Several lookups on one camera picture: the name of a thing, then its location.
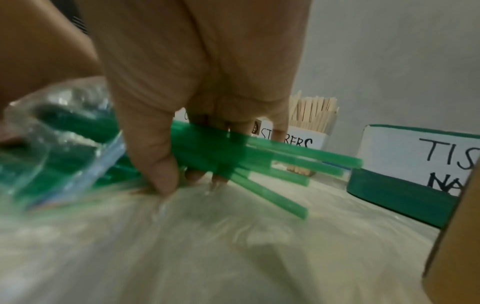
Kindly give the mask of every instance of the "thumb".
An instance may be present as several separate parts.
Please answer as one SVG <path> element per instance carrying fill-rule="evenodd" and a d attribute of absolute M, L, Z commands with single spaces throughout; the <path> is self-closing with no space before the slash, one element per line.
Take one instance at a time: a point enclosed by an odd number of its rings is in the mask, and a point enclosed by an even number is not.
<path fill-rule="evenodd" d="M 110 91 L 132 164 L 161 194 L 174 192 L 179 182 L 170 138 L 175 113 L 143 105 L 118 90 Z"/>

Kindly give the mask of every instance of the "skin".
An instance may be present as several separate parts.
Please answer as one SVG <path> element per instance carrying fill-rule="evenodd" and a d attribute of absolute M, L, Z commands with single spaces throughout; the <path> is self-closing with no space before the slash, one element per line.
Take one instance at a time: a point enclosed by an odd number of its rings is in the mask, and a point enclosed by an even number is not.
<path fill-rule="evenodd" d="M 171 154 L 175 111 L 249 133 L 288 128 L 310 0 L 78 0 L 133 164 L 163 194 L 179 180 Z M 186 178 L 203 173 L 189 170 Z"/>
<path fill-rule="evenodd" d="M 0 143 L 16 142 L 2 122 L 9 102 L 49 84 L 100 75 L 90 39 L 49 0 L 0 4 Z"/>

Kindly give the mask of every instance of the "white wall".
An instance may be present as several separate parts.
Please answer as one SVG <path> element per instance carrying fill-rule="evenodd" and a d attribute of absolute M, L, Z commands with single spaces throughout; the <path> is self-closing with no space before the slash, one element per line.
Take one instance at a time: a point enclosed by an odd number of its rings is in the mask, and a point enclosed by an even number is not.
<path fill-rule="evenodd" d="M 373 123 L 480 134 L 480 0 L 314 0 L 297 90 L 338 98 L 337 153 Z"/>

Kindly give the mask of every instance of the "clear plastic wrapper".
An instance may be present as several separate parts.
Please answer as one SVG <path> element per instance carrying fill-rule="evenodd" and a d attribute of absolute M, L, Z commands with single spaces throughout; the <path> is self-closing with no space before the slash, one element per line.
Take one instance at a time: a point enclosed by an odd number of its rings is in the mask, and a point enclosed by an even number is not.
<path fill-rule="evenodd" d="M 99 134 L 88 141 L 49 125 L 39 117 L 51 106 L 85 119 L 111 113 L 99 78 L 60 84 L 13 104 L 9 121 L 28 134 L 35 153 L 16 154 L 15 165 L 30 160 L 22 170 L 6 162 L 11 150 L 0 159 L 10 166 L 2 170 L 13 174 L 0 181 L 12 187 L 2 206 L 37 199 L 38 189 L 29 187 L 51 168 L 60 174 L 52 185 L 65 185 L 115 139 Z M 58 158 L 75 166 L 55 166 Z M 121 181 L 114 173 L 100 183 Z M 122 182 L 62 208 L 0 210 L 1 302 L 429 303 L 420 279 L 437 229 L 353 198 L 339 181 L 301 187 L 252 179 L 308 207 L 309 218 L 230 183 L 211 191 L 208 177 L 168 198 Z M 35 195 L 22 196 L 26 190 Z"/>

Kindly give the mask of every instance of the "brown cardboard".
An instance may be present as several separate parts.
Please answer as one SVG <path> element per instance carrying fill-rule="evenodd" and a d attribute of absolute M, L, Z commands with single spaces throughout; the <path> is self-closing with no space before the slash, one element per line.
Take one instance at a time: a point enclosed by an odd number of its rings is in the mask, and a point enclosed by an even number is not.
<path fill-rule="evenodd" d="M 433 246 L 423 288 L 434 304 L 480 303 L 479 164 Z"/>

